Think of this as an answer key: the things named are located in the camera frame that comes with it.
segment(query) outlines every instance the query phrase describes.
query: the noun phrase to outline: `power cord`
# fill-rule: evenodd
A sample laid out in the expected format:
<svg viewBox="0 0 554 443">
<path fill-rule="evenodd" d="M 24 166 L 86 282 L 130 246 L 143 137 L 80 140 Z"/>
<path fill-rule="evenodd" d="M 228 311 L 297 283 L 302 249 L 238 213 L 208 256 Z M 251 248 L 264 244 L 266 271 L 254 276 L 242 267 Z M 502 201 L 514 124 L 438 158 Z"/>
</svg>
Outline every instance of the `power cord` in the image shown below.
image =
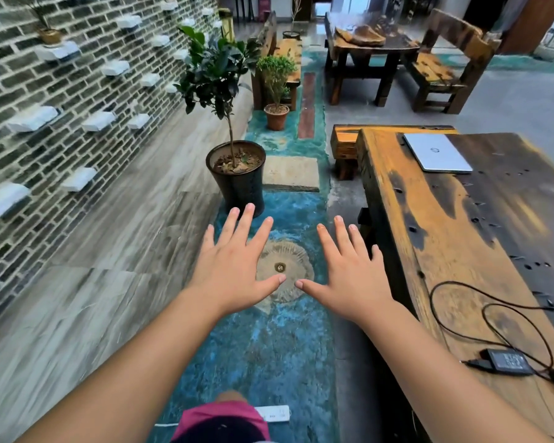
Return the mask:
<svg viewBox="0 0 554 443">
<path fill-rule="evenodd" d="M 462 286 L 462 287 L 465 287 L 465 288 L 468 288 L 468 289 L 472 289 L 472 290 L 475 290 L 476 292 L 484 295 L 485 297 L 488 297 L 488 298 L 493 299 L 496 302 L 498 302 L 498 303 L 488 303 L 488 304 L 484 305 L 482 307 L 481 313 L 482 313 L 482 319 L 484 320 L 486 325 L 490 328 L 491 331 L 493 331 L 493 333 L 495 333 L 504 342 L 495 342 L 495 341 L 491 341 L 491 340 L 487 340 L 487 339 L 482 339 L 482 338 L 479 338 L 479 337 L 473 337 L 473 336 L 465 335 L 465 334 L 462 334 L 462 333 L 458 333 L 454 329 L 451 329 L 450 327 L 445 325 L 440 320 L 439 315 L 437 314 L 437 311 L 435 309 L 435 304 L 433 302 L 433 295 L 435 294 L 436 290 L 438 288 L 440 288 L 441 286 L 445 286 L 445 285 L 456 285 L 456 286 Z M 539 370 L 539 371 L 534 369 L 533 367 L 531 367 L 531 370 L 534 374 L 541 377 L 542 379 L 545 379 L 545 380 L 550 381 L 550 382 L 554 382 L 554 353 L 552 352 L 552 348 L 548 344 L 546 338 L 544 337 L 542 332 L 539 330 L 539 328 L 527 316 L 525 316 L 525 314 L 523 314 L 523 313 L 521 313 L 521 311 L 518 311 L 517 309 L 515 309 L 515 308 L 541 309 L 541 310 L 544 310 L 544 311 L 554 311 L 554 306 L 518 305 L 516 303 L 511 303 L 511 302 L 508 302 L 508 301 L 503 300 L 501 298 L 494 297 L 493 295 L 490 295 L 489 293 L 487 293 L 487 292 L 485 292 L 481 289 L 478 289 L 475 286 L 469 285 L 468 283 L 462 283 L 460 281 L 443 281 L 441 283 L 437 283 L 435 286 L 433 286 L 433 289 L 431 289 L 431 291 L 429 293 L 429 303 L 431 305 L 431 313 L 433 313 L 433 317 L 435 318 L 436 322 L 439 324 L 439 326 L 441 326 L 443 329 L 445 329 L 449 333 L 457 335 L 457 336 L 459 336 L 461 338 L 464 338 L 464 339 L 472 340 L 474 342 L 480 342 L 480 343 L 489 344 L 489 345 L 498 345 L 498 346 L 501 346 L 501 347 L 504 347 L 504 348 L 508 348 L 510 350 L 517 351 L 521 354 L 524 354 L 525 356 L 527 356 L 528 358 L 530 358 L 531 360 L 533 360 L 534 362 L 536 362 L 537 364 L 539 364 L 540 366 L 543 367 L 543 369 Z M 525 320 L 527 320 L 532 325 L 533 329 L 535 329 L 538 332 L 539 337 L 542 339 L 544 345 L 546 346 L 546 349 L 548 351 L 548 355 L 550 357 L 550 362 L 548 364 L 546 364 L 546 363 L 540 361 L 539 359 L 537 359 L 536 357 L 532 356 L 531 354 L 525 352 L 524 350 L 521 350 L 520 348 L 517 348 L 511 342 L 509 342 L 509 340 L 504 335 L 502 335 L 499 332 L 499 330 L 488 320 L 488 317 L 486 315 L 486 311 L 491 306 L 498 306 L 498 307 L 503 307 L 503 308 L 509 309 L 511 311 L 514 311 L 515 313 L 518 313 L 521 317 L 523 317 Z"/>
</svg>

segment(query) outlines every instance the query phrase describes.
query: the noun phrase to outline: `flower pot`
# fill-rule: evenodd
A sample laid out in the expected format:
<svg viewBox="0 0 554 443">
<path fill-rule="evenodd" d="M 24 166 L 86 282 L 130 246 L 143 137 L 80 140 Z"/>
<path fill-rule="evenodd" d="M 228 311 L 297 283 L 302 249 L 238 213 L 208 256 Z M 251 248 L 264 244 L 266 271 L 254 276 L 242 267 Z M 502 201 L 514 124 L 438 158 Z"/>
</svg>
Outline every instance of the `flower pot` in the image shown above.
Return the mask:
<svg viewBox="0 0 554 443">
<path fill-rule="evenodd" d="M 265 209 L 263 201 L 263 167 L 265 166 L 266 153 L 260 145 L 252 141 L 234 140 L 235 152 L 240 149 L 248 154 L 256 155 L 260 163 L 256 168 L 239 174 L 226 174 L 214 168 L 218 159 L 230 156 L 230 142 L 222 143 L 211 149 L 206 157 L 207 169 L 220 187 L 226 201 L 226 211 L 234 207 L 240 208 L 240 214 L 248 203 L 255 205 L 255 217 Z"/>
<path fill-rule="evenodd" d="M 284 107 L 283 112 L 275 111 L 275 104 L 269 104 L 265 107 L 265 114 L 267 116 L 267 128 L 271 130 L 283 130 L 285 128 L 285 119 L 289 113 L 289 107 L 283 104 L 279 105 Z"/>
<path fill-rule="evenodd" d="M 283 31 L 284 39 L 302 40 L 302 36 L 296 31 Z"/>
<path fill-rule="evenodd" d="M 61 43 L 61 31 L 57 29 L 39 29 L 39 37 L 46 45 L 58 45 Z"/>
</svg>

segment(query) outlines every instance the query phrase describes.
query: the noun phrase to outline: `laptop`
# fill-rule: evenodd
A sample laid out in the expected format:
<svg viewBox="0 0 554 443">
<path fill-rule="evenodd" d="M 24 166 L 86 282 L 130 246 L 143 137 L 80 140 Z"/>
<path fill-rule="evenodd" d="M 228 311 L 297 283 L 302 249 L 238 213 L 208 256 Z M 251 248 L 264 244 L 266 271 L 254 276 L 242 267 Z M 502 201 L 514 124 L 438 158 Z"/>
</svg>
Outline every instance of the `laptop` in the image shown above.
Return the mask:
<svg viewBox="0 0 554 443">
<path fill-rule="evenodd" d="M 446 135 L 405 133 L 404 141 L 412 149 L 412 153 L 424 171 L 472 172 L 472 167 Z"/>
</svg>

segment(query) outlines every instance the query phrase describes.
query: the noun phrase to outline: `brick wall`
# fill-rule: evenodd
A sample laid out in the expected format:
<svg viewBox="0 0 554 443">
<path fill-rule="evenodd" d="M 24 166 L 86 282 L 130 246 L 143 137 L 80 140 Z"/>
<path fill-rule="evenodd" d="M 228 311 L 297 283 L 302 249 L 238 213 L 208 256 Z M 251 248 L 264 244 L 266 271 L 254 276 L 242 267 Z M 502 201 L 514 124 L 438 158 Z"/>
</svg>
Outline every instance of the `brick wall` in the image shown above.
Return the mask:
<svg viewBox="0 0 554 443">
<path fill-rule="evenodd" d="M 171 57 L 186 47 L 177 21 L 194 18 L 197 29 L 211 32 L 217 20 L 201 15 L 201 8 L 217 7 L 215 0 L 177 0 L 172 13 L 160 9 L 163 0 L 43 1 L 52 27 L 63 30 L 81 54 L 40 61 L 31 11 L 18 0 L 0 0 L 0 182 L 20 183 L 32 192 L 0 218 L 0 314 L 177 107 L 179 96 L 164 91 L 184 68 Z M 139 14 L 143 23 L 133 32 L 120 30 L 114 19 L 121 14 Z M 169 35 L 171 43 L 153 48 L 149 41 L 157 34 Z M 99 68 L 112 59 L 128 60 L 131 72 L 103 76 Z M 162 80 L 142 88 L 146 73 L 160 73 Z M 127 126 L 133 101 L 152 116 L 139 131 Z M 34 133 L 9 132 L 7 119 L 36 104 L 61 108 L 63 115 Z M 114 111 L 117 121 L 101 132 L 84 132 L 80 124 L 98 110 Z M 80 193 L 60 189 L 81 166 L 98 171 L 94 180 Z"/>
</svg>

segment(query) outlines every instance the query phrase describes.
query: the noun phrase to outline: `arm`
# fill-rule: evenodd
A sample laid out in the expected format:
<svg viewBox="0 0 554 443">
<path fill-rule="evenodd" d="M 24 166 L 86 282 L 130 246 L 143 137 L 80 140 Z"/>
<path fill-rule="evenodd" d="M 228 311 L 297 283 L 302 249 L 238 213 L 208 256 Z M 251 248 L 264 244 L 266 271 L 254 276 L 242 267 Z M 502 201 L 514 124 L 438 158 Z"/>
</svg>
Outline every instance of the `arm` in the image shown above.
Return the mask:
<svg viewBox="0 0 554 443">
<path fill-rule="evenodd" d="M 546 434 L 484 386 L 394 301 L 382 253 L 335 217 L 338 248 L 326 228 L 318 234 L 328 264 L 328 286 L 296 286 L 335 313 L 355 321 L 384 357 L 412 408 L 436 443 L 550 442 Z"/>
<path fill-rule="evenodd" d="M 215 323 L 258 303 L 285 280 L 285 275 L 275 275 L 255 281 L 273 219 L 266 218 L 247 244 L 253 212 L 249 204 L 235 231 L 239 211 L 234 208 L 216 245 L 210 225 L 188 287 L 18 442 L 145 441 Z"/>
</svg>

